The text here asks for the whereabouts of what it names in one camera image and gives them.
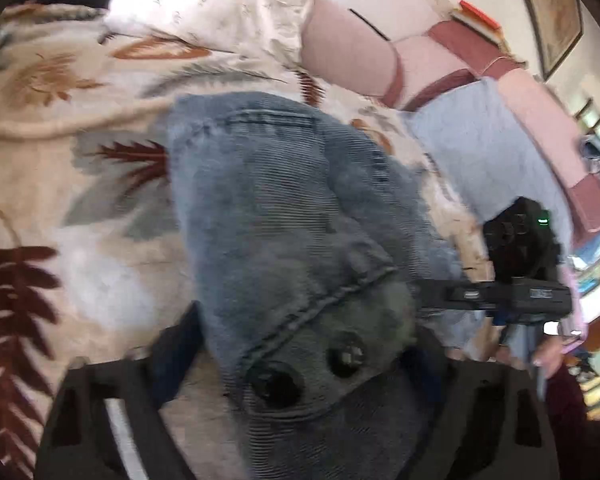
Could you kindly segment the right hand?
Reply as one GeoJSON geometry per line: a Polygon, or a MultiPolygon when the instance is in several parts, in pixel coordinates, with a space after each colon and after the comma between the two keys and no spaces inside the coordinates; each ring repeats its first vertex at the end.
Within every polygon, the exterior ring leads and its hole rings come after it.
{"type": "Polygon", "coordinates": [[[553,376],[564,364],[562,354],[562,338],[559,336],[542,335],[535,345],[531,356],[522,360],[514,356],[513,351],[505,344],[499,344],[491,359],[494,362],[513,367],[515,370],[530,370],[531,367],[540,368],[546,377],[553,376]]]}

